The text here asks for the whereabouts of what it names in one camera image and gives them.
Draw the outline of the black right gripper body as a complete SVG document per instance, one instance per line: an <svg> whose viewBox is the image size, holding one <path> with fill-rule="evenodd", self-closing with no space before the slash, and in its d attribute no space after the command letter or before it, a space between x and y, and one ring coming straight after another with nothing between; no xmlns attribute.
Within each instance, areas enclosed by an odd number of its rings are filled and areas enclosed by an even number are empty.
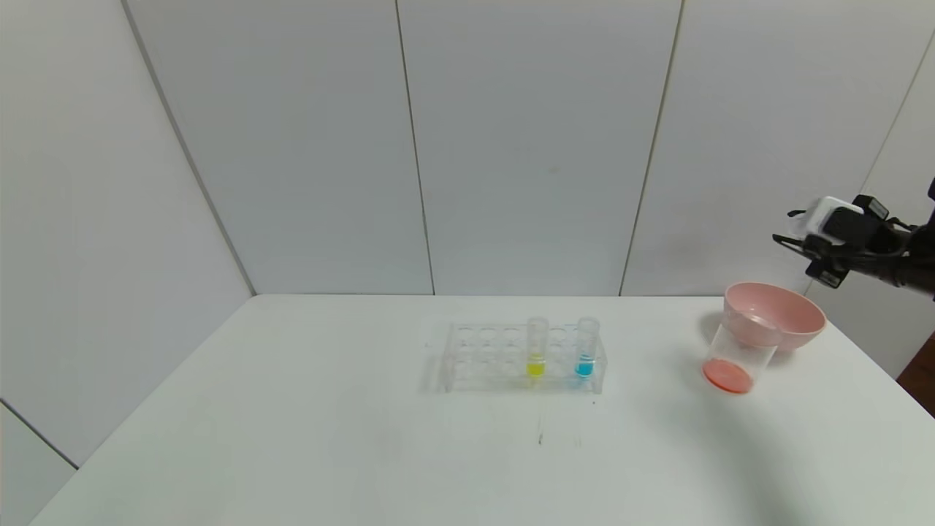
<svg viewBox="0 0 935 526"><path fill-rule="evenodd" d="M893 230L889 210L878 199L859 194L854 202L835 197L812 201L804 214L804 236L822 238L821 259L809 259L806 274L829 289L857 272L882 280L893 274Z"/></svg>

